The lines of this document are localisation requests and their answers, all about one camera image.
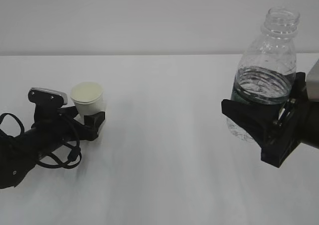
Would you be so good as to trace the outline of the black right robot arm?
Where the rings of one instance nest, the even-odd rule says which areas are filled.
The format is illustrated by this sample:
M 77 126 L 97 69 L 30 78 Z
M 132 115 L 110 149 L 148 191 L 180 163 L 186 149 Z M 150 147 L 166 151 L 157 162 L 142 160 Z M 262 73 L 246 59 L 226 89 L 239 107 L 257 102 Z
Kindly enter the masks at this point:
M 289 99 L 283 104 L 224 99 L 221 110 L 257 142 L 261 161 L 277 168 L 299 144 L 319 146 L 319 104 L 308 98 L 304 72 L 297 73 Z

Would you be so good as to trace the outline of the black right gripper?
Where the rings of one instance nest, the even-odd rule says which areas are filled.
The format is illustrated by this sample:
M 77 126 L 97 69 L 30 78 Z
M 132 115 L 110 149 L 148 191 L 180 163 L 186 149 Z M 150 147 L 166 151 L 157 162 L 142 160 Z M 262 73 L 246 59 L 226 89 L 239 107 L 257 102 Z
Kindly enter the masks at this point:
M 283 113 L 277 122 L 273 123 L 277 116 L 276 105 L 244 104 L 223 99 L 221 110 L 261 147 L 261 161 L 279 168 L 301 143 L 310 105 L 306 74 L 298 72 L 289 99 L 283 105 Z

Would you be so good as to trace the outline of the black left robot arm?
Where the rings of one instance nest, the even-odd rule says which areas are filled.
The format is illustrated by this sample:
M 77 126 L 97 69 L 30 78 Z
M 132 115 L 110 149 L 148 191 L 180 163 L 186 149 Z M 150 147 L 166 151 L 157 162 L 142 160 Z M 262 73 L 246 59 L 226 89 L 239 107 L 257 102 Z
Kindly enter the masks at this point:
M 105 111 L 84 116 L 79 122 L 75 106 L 56 109 L 35 107 L 34 123 L 25 130 L 21 120 L 12 113 L 20 128 L 17 136 L 0 132 L 0 187 L 16 187 L 35 166 L 46 169 L 73 169 L 82 160 L 81 141 L 94 141 L 106 119 Z

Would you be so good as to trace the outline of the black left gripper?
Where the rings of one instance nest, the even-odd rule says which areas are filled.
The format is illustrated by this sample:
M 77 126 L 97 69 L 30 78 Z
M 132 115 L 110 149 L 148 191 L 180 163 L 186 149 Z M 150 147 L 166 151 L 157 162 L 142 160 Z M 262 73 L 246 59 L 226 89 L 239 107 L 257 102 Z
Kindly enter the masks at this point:
M 33 132 L 35 133 L 77 133 L 79 140 L 94 141 L 106 119 L 105 112 L 85 115 L 83 123 L 75 120 L 78 110 L 75 106 L 54 108 L 36 105 Z

